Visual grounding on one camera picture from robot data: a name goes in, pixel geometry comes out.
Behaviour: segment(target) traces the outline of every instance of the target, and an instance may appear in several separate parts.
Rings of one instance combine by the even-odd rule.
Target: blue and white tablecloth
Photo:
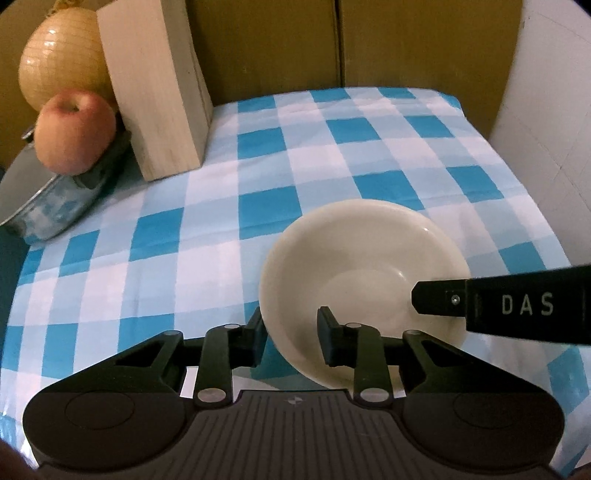
[[[569,264],[532,198],[453,97],[348,88],[220,106],[201,169],[145,183],[132,164],[81,222],[32,247],[2,357],[2,438],[30,455],[22,412],[56,379],[163,330],[190,338],[244,323],[285,227],[359,197],[428,216],[476,277]],[[553,465],[570,471],[591,431],[588,349],[473,334],[464,348],[553,393],[567,414]],[[315,387],[272,343],[260,367],[236,374],[241,387]]]

